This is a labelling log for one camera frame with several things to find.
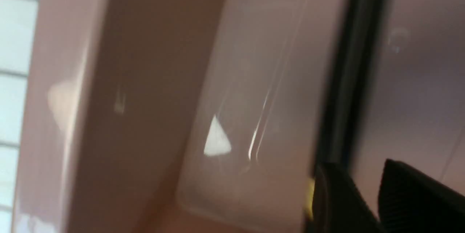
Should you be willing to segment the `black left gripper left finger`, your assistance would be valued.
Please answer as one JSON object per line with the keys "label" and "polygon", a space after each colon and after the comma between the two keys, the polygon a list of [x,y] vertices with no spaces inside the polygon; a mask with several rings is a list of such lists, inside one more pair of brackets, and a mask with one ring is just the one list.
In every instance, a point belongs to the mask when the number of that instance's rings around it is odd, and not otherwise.
{"label": "black left gripper left finger", "polygon": [[312,202],[315,233],[384,233],[349,174],[335,163],[315,171]]}

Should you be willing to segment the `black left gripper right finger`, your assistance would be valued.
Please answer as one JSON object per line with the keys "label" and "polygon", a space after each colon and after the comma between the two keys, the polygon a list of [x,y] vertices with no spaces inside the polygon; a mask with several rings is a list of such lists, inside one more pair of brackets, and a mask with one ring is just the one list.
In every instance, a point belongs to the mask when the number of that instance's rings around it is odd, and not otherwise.
{"label": "black left gripper right finger", "polygon": [[377,211],[389,233],[465,231],[464,196],[400,161],[385,161]]}

